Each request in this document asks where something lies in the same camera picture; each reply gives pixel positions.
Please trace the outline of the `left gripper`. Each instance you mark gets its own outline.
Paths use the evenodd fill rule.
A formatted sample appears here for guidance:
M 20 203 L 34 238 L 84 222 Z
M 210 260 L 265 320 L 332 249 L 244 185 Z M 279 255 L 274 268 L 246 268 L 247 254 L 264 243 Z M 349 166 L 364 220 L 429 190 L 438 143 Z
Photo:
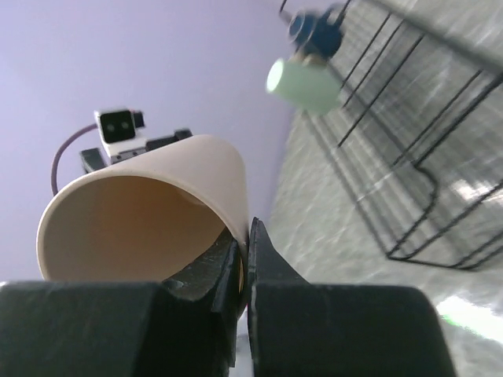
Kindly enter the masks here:
M 172 135 L 147 140 L 143 147 L 121 152 L 117 155 L 111 156 L 109 160 L 112 165 L 120 163 L 122 161 L 134 158 L 146 152 L 151 152 L 155 149 L 174 144 L 188 137 L 192 137 L 192 135 L 193 133 L 190 129 L 184 128 L 176 130 Z M 104 169 L 108 166 L 98 148 L 83 150 L 79 153 L 79 155 L 85 174 L 94 172 L 96 170 Z

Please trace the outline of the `dark blue glazed mug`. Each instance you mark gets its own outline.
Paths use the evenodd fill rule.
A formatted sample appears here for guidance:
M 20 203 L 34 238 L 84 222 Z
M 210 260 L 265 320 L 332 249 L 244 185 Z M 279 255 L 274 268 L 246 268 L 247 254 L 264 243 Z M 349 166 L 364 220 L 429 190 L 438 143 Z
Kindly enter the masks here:
M 343 21 L 346 16 L 341 9 L 332 19 L 335 11 L 337 7 L 330 6 L 323 13 L 300 10 L 294 14 L 288 26 L 288 37 L 296 52 L 315 54 L 323 60 L 335 56 L 343 41 Z

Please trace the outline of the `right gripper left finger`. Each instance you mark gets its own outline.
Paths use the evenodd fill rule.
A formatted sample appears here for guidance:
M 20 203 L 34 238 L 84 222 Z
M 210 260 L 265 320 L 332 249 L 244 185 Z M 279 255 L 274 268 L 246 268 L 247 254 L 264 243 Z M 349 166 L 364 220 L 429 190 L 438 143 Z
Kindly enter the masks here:
M 4 376 L 226 376 L 240 249 L 230 232 L 163 282 L 1 286 Z

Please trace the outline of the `beige ceramic mug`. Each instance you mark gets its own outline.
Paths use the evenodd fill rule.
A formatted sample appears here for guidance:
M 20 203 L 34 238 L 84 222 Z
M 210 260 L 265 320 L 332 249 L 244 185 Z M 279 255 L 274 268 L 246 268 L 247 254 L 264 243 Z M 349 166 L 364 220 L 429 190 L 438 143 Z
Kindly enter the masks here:
M 323 57 L 320 57 L 316 53 L 305 54 L 298 51 L 297 53 L 293 54 L 289 60 L 295 63 L 299 63 L 303 66 L 325 68 L 328 65 L 328 61 Z

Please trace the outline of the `beige plastic tumbler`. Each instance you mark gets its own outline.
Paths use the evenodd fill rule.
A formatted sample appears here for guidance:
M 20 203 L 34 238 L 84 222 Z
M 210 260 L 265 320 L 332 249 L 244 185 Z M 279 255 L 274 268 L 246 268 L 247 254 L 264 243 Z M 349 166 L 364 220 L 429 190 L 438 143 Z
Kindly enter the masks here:
M 85 174 L 42 213 L 36 255 L 45 280 L 162 281 L 223 232 L 248 260 L 244 161 L 199 134 Z

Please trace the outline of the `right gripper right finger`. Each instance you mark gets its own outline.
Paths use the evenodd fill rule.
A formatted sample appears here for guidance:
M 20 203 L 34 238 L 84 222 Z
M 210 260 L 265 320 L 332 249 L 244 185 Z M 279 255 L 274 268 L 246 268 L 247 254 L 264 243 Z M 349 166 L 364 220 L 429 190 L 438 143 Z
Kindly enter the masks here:
M 435 308 L 415 287 L 311 284 L 251 224 L 248 330 L 257 376 L 453 376 Z

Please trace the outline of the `green tumbler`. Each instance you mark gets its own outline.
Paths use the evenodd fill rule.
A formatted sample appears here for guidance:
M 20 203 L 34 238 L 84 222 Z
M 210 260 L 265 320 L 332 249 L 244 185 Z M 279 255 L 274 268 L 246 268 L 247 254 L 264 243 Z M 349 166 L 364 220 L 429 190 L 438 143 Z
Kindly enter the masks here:
M 327 68 L 293 60 L 276 60 L 266 78 L 266 92 L 317 115 L 339 103 L 340 81 Z

